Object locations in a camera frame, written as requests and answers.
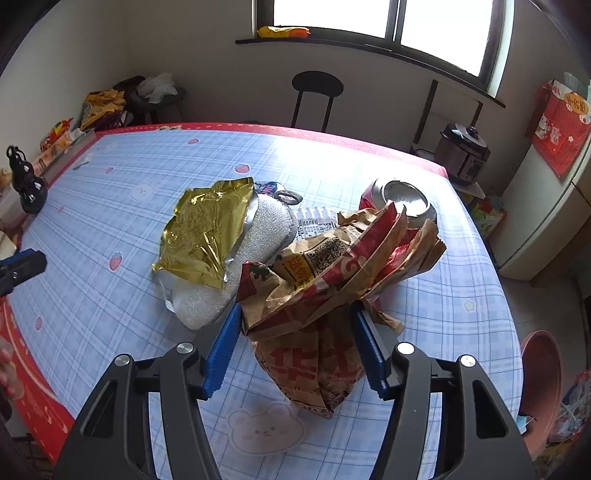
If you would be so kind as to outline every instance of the black stool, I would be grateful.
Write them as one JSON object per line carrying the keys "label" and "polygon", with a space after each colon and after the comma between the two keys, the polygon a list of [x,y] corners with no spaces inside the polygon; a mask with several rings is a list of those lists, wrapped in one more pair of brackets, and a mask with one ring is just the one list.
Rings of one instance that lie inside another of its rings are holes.
{"label": "black stool", "polygon": [[127,102],[127,110],[134,114],[134,120],[131,125],[145,125],[145,115],[150,114],[150,121],[152,124],[160,123],[158,120],[158,110],[181,101],[187,94],[187,91],[181,87],[177,89],[176,95],[164,95],[160,103],[149,103],[148,99],[140,98],[136,89],[130,89],[125,92],[125,101]]}
{"label": "black stool", "polygon": [[311,70],[298,73],[293,77],[291,85],[299,92],[297,102],[295,103],[294,118],[291,121],[291,127],[294,128],[296,126],[295,122],[297,120],[297,114],[300,111],[301,97],[304,95],[304,92],[314,92],[326,95],[329,98],[329,104],[326,106],[326,114],[324,116],[324,123],[321,130],[322,133],[326,132],[333,99],[343,93],[343,83],[330,73]]}

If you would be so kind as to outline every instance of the brown paper bag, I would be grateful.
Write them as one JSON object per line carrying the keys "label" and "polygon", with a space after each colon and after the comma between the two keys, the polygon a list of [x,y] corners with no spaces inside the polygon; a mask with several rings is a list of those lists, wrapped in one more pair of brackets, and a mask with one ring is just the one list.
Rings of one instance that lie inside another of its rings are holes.
{"label": "brown paper bag", "polygon": [[444,249],[437,227],[426,222],[392,259],[407,227],[405,211],[397,215],[389,202],[380,212],[339,215],[339,228],[291,244],[271,266],[243,265],[237,301],[244,331],[261,366],[295,404],[330,417],[363,376],[350,329],[351,302],[366,300],[375,322],[402,331],[371,299],[431,268]]}

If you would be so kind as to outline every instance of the window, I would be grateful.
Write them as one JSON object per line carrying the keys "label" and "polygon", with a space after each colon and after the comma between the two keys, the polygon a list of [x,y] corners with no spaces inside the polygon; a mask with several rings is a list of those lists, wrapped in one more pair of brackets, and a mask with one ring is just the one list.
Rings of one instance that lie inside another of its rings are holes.
{"label": "window", "polygon": [[257,0],[258,26],[385,48],[481,89],[491,79],[505,0]]}

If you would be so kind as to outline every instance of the rice cooker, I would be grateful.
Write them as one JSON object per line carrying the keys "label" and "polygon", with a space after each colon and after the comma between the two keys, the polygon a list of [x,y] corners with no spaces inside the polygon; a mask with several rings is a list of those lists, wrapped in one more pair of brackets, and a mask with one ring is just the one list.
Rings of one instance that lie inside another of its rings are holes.
{"label": "rice cooker", "polygon": [[476,128],[447,124],[434,159],[447,170],[451,181],[467,186],[476,181],[490,154]]}

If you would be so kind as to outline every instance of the refrigerator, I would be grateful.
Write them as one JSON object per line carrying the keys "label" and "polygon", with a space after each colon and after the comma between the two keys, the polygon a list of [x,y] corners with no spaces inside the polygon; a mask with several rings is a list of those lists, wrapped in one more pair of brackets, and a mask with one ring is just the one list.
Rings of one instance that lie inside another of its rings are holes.
{"label": "refrigerator", "polygon": [[506,218],[489,237],[499,275],[531,280],[591,216],[590,142],[563,179],[530,146],[502,196]]}

